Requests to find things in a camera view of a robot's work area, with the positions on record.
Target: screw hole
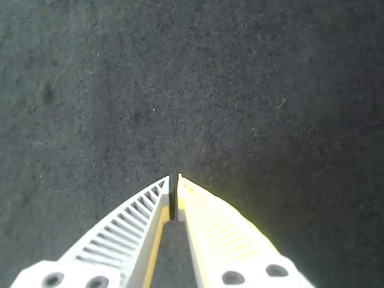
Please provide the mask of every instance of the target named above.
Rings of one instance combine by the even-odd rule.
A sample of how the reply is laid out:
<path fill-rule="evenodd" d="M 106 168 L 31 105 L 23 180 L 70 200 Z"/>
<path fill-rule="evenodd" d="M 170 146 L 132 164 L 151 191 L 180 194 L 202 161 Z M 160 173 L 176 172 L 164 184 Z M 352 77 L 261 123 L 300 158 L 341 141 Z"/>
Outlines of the screw hole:
<path fill-rule="evenodd" d="M 225 285 L 239 285 L 245 282 L 244 276 L 236 271 L 225 272 L 222 279 Z"/>
<path fill-rule="evenodd" d="M 55 272 L 47 275 L 43 280 L 43 288 L 54 288 L 60 285 L 64 274 L 60 272 Z"/>
<path fill-rule="evenodd" d="M 268 265 L 265 270 L 266 270 L 266 273 L 270 277 L 285 277 L 285 276 L 288 276 L 287 269 L 284 268 L 284 267 L 281 267 L 280 265 L 277 265 L 277 264 Z"/>
<path fill-rule="evenodd" d="M 108 287 L 108 279 L 104 276 L 97 276 L 92 278 L 86 284 L 86 288 L 107 288 Z"/>

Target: floor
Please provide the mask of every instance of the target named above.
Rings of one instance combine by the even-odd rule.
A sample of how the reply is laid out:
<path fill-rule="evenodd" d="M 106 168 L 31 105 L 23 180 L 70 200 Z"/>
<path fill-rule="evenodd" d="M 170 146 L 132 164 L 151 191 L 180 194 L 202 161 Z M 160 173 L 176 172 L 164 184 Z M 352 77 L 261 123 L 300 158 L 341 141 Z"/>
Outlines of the floor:
<path fill-rule="evenodd" d="M 0 6 L 1 287 L 175 172 L 314 285 L 382 286 L 382 1 Z M 154 287 L 194 286 L 183 236 Z"/>

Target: white plastic part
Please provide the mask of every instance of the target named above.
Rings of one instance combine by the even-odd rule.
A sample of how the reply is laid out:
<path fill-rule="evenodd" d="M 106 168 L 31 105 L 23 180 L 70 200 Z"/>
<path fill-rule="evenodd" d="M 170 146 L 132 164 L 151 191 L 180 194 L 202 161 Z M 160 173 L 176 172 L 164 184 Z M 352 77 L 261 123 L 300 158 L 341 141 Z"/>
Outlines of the white plastic part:
<path fill-rule="evenodd" d="M 57 262 L 23 270 L 11 288 L 149 287 L 163 225 L 170 220 L 169 193 L 167 176 L 105 216 Z M 181 175 L 177 199 L 198 287 L 313 287 L 224 200 Z"/>
<path fill-rule="evenodd" d="M 105 216 L 57 262 L 23 270 L 11 288 L 149 287 L 168 221 L 167 176 Z"/>
<path fill-rule="evenodd" d="M 313 287 L 227 202 L 181 175 L 177 192 L 198 287 Z"/>
<path fill-rule="evenodd" d="M 119 272 L 103 265 L 83 262 L 41 261 L 23 270 L 11 288 L 118 288 Z"/>

